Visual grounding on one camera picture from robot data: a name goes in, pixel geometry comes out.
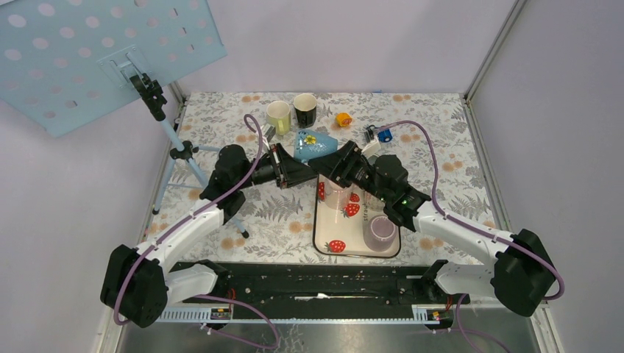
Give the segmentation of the blue dotted mug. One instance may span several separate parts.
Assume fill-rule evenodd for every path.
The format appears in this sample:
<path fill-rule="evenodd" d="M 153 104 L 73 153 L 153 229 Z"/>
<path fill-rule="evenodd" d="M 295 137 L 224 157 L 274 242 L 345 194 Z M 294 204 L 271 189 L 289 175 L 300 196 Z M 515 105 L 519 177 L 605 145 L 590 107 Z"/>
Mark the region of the blue dotted mug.
<path fill-rule="evenodd" d="M 295 135 L 293 157 L 301 163 L 332 154 L 337 150 L 338 141 L 328 134 L 300 129 Z"/>

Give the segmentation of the black mug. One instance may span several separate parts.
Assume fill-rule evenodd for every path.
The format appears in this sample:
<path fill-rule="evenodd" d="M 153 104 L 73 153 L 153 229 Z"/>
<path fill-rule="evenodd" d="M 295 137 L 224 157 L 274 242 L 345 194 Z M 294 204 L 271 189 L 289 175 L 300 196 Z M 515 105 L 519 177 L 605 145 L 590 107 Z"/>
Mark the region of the black mug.
<path fill-rule="evenodd" d="M 301 93 L 293 101 L 297 123 L 302 129 L 313 126 L 316 122 L 316 97 L 310 93 Z"/>

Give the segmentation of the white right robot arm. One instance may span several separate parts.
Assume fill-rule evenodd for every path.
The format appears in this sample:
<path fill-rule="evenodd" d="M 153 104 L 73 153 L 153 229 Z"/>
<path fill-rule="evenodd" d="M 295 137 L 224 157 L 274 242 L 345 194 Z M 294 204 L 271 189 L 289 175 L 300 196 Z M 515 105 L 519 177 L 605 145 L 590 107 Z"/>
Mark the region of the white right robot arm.
<path fill-rule="evenodd" d="M 382 201 L 384 214 L 396 226 L 439 238 L 478 260 L 477 265 L 436 261 L 422 283 L 429 302 L 442 302 L 450 294 L 491 297 L 529 317 L 549 299 L 549 290 L 559 280 L 536 233 L 490 229 L 443 210 L 433 196 L 408 183 L 408 171 L 393 154 L 369 163 L 349 141 L 333 153 L 309 160 L 308 166 L 343 188 L 355 185 Z"/>

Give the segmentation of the purple mug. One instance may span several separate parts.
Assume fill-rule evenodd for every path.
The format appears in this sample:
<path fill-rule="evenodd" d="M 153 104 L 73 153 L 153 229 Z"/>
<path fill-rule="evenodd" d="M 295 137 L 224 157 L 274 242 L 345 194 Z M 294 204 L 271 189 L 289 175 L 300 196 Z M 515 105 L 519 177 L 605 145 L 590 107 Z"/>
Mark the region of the purple mug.
<path fill-rule="evenodd" d="M 374 252 L 383 252 L 391 247 L 398 236 L 398 228 L 386 215 L 376 215 L 364 223 L 363 239 Z"/>

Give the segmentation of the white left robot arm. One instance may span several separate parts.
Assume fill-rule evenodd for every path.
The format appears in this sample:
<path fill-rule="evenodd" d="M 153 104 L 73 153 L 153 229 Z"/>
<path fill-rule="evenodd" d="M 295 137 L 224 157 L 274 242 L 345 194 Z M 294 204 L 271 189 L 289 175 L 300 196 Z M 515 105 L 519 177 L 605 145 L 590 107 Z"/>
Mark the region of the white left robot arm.
<path fill-rule="evenodd" d="M 279 143 L 260 148 L 254 160 L 237 144 L 222 148 L 208 186 L 185 216 L 137 246 L 120 245 L 111 253 L 100 299 L 113 309 L 115 323 L 145 328 L 167 305 L 199 295 L 220 302 L 228 283 L 214 266 L 173 267 L 204 236 L 233 220 L 246 201 L 244 188 L 273 182 L 286 189 L 317 175 Z"/>

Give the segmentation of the green octagonal mug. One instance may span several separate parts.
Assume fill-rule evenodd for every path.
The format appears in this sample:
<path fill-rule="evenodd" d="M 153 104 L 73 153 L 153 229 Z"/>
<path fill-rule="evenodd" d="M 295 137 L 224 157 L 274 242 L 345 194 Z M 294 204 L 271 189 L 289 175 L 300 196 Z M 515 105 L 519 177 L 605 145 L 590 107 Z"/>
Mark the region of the green octagonal mug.
<path fill-rule="evenodd" d="M 267 122 L 271 124 L 277 135 L 284 136 L 291 129 L 291 107 L 285 101 L 273 101 L 266 108 Z"/>

